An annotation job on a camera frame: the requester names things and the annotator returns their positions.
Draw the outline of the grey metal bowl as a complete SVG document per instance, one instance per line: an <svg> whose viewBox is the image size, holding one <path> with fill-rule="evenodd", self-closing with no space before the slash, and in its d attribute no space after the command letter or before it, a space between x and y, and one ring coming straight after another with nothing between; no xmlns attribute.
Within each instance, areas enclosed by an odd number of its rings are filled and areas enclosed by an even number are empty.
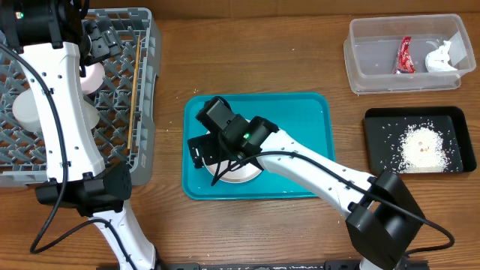
<svg viewBox="0 0 480 270"><path fill-rule="evenodd" d="M41 131L40 117L31 89L19 94L12 106L13 116L19 125L28 132Z"/></svg>

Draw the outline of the grey plastic dish rack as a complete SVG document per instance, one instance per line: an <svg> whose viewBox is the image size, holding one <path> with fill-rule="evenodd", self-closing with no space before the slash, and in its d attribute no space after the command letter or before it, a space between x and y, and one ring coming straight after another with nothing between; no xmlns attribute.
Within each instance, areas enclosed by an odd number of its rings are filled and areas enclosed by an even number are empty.
<svg viewBox="0 0 480 270"><path fill-rule="evenodd" d="M103 85L85 100L96 107L100 121L93 128L94 141L107 164L124 161L134 185L145 185L152 177L155 123L155 84L160 74L162 35L152 12L146 7L91 9L88 18L111 28L122 42L120 55L103 62ZM127 149L131 91L141 37L133 142ZM16 97L29 89L19 63L1 54L1 186L41 184L47 180L46 149L41 133L24 130L14 118Z"/></svg>

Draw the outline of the white napkin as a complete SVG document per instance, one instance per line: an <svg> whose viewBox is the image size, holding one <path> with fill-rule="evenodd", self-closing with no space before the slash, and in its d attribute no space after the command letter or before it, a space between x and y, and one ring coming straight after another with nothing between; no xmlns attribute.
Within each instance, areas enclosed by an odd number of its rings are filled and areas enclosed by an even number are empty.
<svg viewBox="0 0 480 270"><path fill-rule="evenodd" d="M425 66L429 73L456 71L457 68L449 64L449 50L452 42L444 40L443 45L436 50L429 52L425 57Z"/></svg>

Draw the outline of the teal serving tray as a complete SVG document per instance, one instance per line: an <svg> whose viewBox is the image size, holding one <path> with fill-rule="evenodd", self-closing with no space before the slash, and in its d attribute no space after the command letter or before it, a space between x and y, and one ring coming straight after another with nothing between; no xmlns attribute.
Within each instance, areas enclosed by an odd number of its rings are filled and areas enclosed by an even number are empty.
<svg viewBox="0 0 480 270"><path fill-rule="evenodd" d="M313 92L283 94L226 94L234 113L246 119L260 116L278 125L303 146L335 159L329 104ZM308 198L314 195L302 186L271 173L260 173L245 183L229 184L219 181L211 186L213 173L205 167L195 168L191 158L190 138L208 133L196 119L197 113L211 95L190 99L184 108L184 134L181 183L184 192L194 200L273 200Z"/></svg>

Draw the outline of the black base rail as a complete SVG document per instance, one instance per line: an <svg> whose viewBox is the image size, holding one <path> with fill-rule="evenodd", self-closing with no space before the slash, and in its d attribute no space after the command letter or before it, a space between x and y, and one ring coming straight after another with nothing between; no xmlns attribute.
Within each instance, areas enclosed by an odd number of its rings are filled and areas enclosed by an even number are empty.
<svg viewBox="0 0 480 270"><path fill-rule="evenodd" d="M101 265L97 270L120 269L117 265ZM275 263L275 264L226 264L202 265L196 262L166 264L162 262L156 269L162 270L359 270L381 269L366 259L328 260L318 263ZM428 270L428 261L409 261L402 259L393 269Z"/></svg>

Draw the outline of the small white bowl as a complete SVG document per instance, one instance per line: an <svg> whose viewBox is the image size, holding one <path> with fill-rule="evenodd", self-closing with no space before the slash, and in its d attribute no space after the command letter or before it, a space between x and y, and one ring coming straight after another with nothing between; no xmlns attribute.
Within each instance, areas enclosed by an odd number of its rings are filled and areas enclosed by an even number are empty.
<svg viewBox="0 0 480 270"><path fill-rule="evenodd" d="M104 83L104 66L98 62L85 67L85 77L80 78L82 93L90 95L96 92Z"/></svg>

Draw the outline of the clear plastic waste bin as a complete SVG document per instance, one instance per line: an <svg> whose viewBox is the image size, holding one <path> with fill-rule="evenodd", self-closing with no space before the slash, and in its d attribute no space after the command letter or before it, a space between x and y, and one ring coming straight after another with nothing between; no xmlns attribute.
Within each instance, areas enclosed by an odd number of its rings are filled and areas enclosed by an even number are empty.
<svg viewBox="0 0 480 270"><path fill-rule="evenodd" d="M393 74L405 36L415 73ZM456 71L429 73L428 53L451 41L449 64ZM357 95L456 89L461 77L476 69L476 57L462 19L456 14L387 16L354 19L343 43L349 85Z"/></svg>

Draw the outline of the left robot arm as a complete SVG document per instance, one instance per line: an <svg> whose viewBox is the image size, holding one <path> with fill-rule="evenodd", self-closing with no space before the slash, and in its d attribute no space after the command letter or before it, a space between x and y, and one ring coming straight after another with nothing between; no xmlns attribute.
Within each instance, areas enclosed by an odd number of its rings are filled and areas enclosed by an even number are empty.
<svg viewBox="0 0 480 270"><path fill-rule="evenodd" d="M122 42L87 19L88 8L87 1L1 3L1 49L22 66L46 147L47 180L36 197L94 224L120 269L159 269L161 258L131 208L128 165L106 165L89 126L80 80L88 66L119 55Z"/></svg>

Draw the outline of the wooden chopstick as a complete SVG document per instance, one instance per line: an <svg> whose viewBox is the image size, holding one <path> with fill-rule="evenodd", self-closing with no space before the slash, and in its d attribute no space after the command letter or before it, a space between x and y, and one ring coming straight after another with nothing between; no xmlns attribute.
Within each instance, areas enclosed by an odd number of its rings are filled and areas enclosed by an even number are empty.
<svg viewBox="0 0 480 270"><path fill-rule="evenodd" d="M134 73L133 73L133 86L130 96L130 118L129 118L129 128L128 128L128 141L127 141L127 149L130 150L133 142L133 129L134 129L134 119L135 119L135 110L136 110L136 102L137 102L137 86L138 86L138 73L140 67L140 53L141 53L141 37L138 36L137 38L137 46L136 46L136 58L135 58L135 66L134 66Z"/></svg>

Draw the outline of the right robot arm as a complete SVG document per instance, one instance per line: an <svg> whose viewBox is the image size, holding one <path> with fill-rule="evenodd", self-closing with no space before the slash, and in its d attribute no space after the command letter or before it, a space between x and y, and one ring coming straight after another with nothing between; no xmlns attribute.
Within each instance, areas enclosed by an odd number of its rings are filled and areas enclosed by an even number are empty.
<svg viewBox="0 0 480 270"><path fill-rule="evenodd" d="M187 144L197 168L217 166L214 180L251 164L301 185L345 219L352 246L362 255L358 269L409 269L407 248L424 214L393 172L378 176L340 165L296 142L285 130L256 116L235 114L222 97L196 114L208 134Z"/></svg>

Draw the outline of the white cup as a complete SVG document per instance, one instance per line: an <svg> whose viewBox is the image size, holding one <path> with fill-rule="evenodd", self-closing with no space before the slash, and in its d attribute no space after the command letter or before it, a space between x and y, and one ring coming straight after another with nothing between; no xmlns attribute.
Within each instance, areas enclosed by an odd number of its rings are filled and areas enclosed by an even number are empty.
<svg viewBox="0 0 480 270"><path fill-rule="evenodd" d="M98 122L100 121L100 116L98 115L98 110L92 106L87 101L83 101L83 107L85 109L85 119L88 128L91 130L96 127Z"/></svg>

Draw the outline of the pile of rice scraps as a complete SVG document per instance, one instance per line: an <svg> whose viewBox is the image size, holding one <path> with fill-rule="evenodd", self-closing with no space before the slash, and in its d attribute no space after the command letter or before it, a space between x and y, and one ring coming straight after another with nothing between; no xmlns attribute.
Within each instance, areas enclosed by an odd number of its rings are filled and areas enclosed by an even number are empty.
<svg viewBox="0 0 480 270"><path fill-rule="evenodd" d="M382 169L398 174L455 173L463 168L455 132L442 116L403 117L384 124Z"/></svg>

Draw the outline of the large white plate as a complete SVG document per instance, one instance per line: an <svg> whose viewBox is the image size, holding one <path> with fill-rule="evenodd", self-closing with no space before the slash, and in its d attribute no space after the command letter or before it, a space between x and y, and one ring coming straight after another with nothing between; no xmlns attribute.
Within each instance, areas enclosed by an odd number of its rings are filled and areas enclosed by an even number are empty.
<svg viewBox="0 0 480 270"><path fill-rule="evenodd" d="M220 169L218 173L222 173L230 164L233 164L232 160L223 160L220 163ZM204 161L204 165L212 175L214 175L217 171L218 163L206 165ZM251 163L247 163L243 166L237 165L221 176L219 181L233 184L244 183L256 178L261 172L261 169L257 168Z"/></svg>

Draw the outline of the black plastic tray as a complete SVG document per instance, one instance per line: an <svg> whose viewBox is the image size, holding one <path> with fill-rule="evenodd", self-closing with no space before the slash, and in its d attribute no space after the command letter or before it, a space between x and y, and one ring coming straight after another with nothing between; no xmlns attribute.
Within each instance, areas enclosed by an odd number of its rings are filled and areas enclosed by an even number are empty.
<svg viewBox="0 0 480 270"><path fill-rule="evenodd" d="M456 106L372 108L369 109L364 116L364 135L369 167L372 173L379 174L387 170L382 169L379 165L380 158L384 158L387 153L387 146L383 142L387 133L382 130L382 126L391 123L395 119L420 116L445 117L448 126L453 129L457 138L463 168L458 172L441 173L471 173L477 168L467 122L460 108Z"/></svg>

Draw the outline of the red sauce packet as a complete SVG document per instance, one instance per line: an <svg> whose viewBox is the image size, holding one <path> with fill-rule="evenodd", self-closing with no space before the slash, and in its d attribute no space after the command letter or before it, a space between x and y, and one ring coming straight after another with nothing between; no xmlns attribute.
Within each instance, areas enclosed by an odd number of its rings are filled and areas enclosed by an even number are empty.
<svg viewBox="0 0 480 270"><path fill-rule="evenodd" d="M414 74L416 72L413 59L410 55L410 36L403 37L395 58L393 74Z"/></svg>

